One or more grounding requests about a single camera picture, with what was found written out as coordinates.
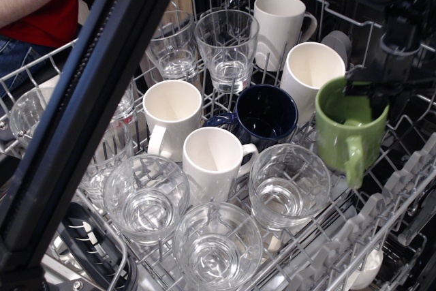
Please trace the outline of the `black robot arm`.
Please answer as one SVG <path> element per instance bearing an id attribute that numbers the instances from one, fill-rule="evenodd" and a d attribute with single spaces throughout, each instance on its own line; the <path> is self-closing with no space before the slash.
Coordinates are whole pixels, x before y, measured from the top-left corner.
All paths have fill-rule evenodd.
<path id="1" fill-rule="evenodd" d="M 435 35 L 435 0 L 356 0 L 384 12 L 383 34 L 368 65 L 346 73 L 344 94 L 366 96 L 373 116 L 388 106 L 396 123 L 415 94 L 435 92 L 435 70 L 414 59 L 424 41 Z"/>

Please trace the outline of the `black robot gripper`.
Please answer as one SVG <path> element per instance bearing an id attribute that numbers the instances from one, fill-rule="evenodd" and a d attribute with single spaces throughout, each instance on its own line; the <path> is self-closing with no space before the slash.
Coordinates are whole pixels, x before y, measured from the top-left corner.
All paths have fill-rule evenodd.
<path id="1" fill-rule="evenodd" d="M 370 64 L 346 73 L 344 93 L 369 96 L 371 118 L 376 120 L 389 104 L 388 95 L 434 91 L 435 72 L 414 66 L 419 50 L 419 47 L 406 49 L 395 44 L 380 44 Z"/>

